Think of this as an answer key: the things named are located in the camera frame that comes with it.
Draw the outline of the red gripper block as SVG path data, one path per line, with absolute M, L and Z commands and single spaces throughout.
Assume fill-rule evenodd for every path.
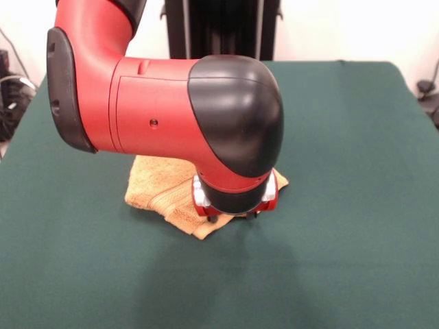
M 243 215 L 247 220 L 256 219 L 258 212 L 276 208 L 278 178 L 275 170 L 258 187 L 245 193 L 223 193 L 213 190 L 195 174 L 193 177 L 193 205 L 209 223 L 216 223 L 220 215 Z

